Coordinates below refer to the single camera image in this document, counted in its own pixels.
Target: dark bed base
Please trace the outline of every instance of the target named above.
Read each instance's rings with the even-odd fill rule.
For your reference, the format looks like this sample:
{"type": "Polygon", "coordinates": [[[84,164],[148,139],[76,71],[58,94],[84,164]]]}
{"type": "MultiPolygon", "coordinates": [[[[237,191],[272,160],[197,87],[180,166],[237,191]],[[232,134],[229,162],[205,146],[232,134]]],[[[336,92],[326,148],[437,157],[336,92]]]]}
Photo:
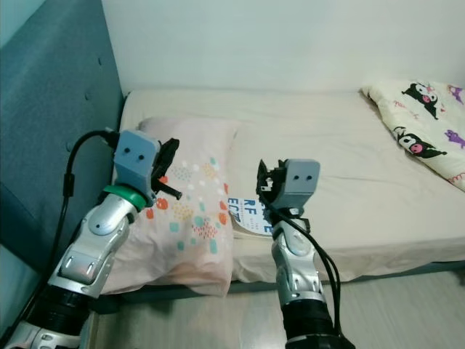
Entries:
{"type": "MultiPolygon", "coordinates": [[[[360,282],[375,280],[380,278],[392,278],[398,276],[411,276],[425,273],[436,273],[440,271],[460,271],[465,270],[465,260],[457,262],[432,262],[418,268],[404,271],[402,273],[393,273],[382,276],[361,276],[349,282],[360,282]]],[[[244,292],[272,291],[276,289],[276,284],[267,282],[243,283],[233,281],[228,294],[244,292]]],[[[94,301],[92,308],[99,314],[115,313],[123,304],[136,304],[144,302],[157,302],[161,300],[178,300],[191,297],[201,297],[202,294],[196,293],[186,286],[168,285],[168,286],[144,286],[141,289],[123,294],[103,295],[94,301]]]]}

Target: mattress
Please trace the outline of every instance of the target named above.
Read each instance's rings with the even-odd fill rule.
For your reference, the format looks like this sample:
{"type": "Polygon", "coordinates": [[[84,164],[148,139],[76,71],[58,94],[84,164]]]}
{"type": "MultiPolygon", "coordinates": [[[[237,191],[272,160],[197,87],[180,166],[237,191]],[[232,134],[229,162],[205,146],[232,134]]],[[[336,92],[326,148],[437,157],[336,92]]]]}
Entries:
{"type": "MultiPolygon", "coordinates": [[[[149,117],[240,120],[228,164],[232,197],[256,197],[260,159],[268,167],[319,161],[304,217],[343,281],[465,260],[464,193],[398,149],[376,106],[358,93],[134,91],[121,129],[149,117]]],[[[274,282],[271,239],[235,237],[233,280],[274,282]]]]}

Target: black wire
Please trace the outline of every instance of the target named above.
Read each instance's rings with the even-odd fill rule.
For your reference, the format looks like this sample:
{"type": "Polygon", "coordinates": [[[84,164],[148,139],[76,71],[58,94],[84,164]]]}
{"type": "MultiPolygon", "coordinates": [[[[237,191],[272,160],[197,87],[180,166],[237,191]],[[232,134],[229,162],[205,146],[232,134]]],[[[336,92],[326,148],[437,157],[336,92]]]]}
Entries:
{"type": "MultiPolygon", "coordinates": [[[[66,173],[65,176],[73,176],[72,171],[73,171],[73,164],[74,164],[74,159],[76,157],[76,154],[78,153],[79,148],[81,145],[86,142],[89,138],[92,138],[94,136],[101,136],[106,138],[108,135],[110,135],[109,131],[91,131],[86,133],[84,136],[80,137],[76,144],[73,146],[73,149],[71,150],[70,156],[68,157],[68,163],[66,164],[66,173]]],[[[34,302],[37,300],[37,297],[41,293],[41,291],[44,289],[44,287],[47,285],[47,282],[50,278],[50,276],[53,273],[54,270],[54,262],[55,259],[57,258],[57,253],[58,253],[58,247],[60,246],[60,241],[61,241],[61,236],[62,236],[62,231],[63,231],[63,226],[65,224],[65,218],[66,218],[66,212],[68,210],[68,203],[69,203],[69,198],[73,195],[73,189],[72,188],[66,188],[66,185],[68,185],[65,181],[64,184],[64,189],[63,189],[63,201],[62,201],[62,206],[60,210],[60,218],[58,219],[58,224],[57,224],[57,229],[55,231],[54,235],[54,240],[52,243],[52,250],[50,252],[49,260],[47,261],[46,267],[44,269],[44,272],[42,273],[42,276],[37,283],[36,288],[28,298],[28,301],[24,305],[23,309],[20,311],[20,314],[16,317],[15,321],[11,326],[7,328],[3,336],[1,336],[0,339],[0,348],[4,347],[8,340],[11,338],[13,335],[14,330],[16,330],[17,325],[25,318],[28,316],[29,312],[31,311],[31,308],[34,304],[34,302]]],[[[71,237],[71,240],[74,240],[76,238],[76,231],[74,232],[73,236],[71,237]]]]}
{"type": "Polygon", "coordinates": [[[341,279],[339,278],[339,271],[337,270],[336,263],[332,260],[332,258],[326,253],[326,251],[319,245],[318,242],[309,234],[309,232],[305,231],[302,227],[297,225],[292,219],[285,216],[282,212],[276,209],[264,196],[262,193],[261,188],[259,189],[259,198],[260,201],[274,214],[279,216],[280,219],[288,223],[292,228],[298,230],[305,238],[307,238],[312,245],[315,247],[315,250],[320,255],[321,261],[325,266],[326,273],[328,274],[329,283],[331,285],[331,292],[333,294],[333,304],[334,304],[334,329],[338,334],[343,336],[341,331],[341,322],[340,322],[340,299],[341,299],[341,279]]]}

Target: blanket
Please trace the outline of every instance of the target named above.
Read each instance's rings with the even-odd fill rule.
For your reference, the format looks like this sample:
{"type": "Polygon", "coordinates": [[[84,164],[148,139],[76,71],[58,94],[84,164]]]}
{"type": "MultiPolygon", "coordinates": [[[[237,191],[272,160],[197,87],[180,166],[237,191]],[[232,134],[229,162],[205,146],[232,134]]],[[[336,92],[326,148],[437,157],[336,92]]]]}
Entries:
{"type": "Polygon", "coordinates": [[[465,191],[465,91],[450,84],[383,81],[362,88],[401,148],[465,191]]]}

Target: gray floor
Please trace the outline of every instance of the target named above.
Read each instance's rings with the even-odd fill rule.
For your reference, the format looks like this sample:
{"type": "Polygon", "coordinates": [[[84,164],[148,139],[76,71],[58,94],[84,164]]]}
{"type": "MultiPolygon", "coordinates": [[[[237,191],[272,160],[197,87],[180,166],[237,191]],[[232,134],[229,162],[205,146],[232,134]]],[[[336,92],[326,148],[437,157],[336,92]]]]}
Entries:
{"type": "MultiPolygon", "coordinates": [[[[345,284],[344,332],[357,349],[465,348],[463,275],[443,272],[345,284]]],[[[281,321],[275,292],[131,305],[99,316],[94,347],[283,349],[281,321]]]]}

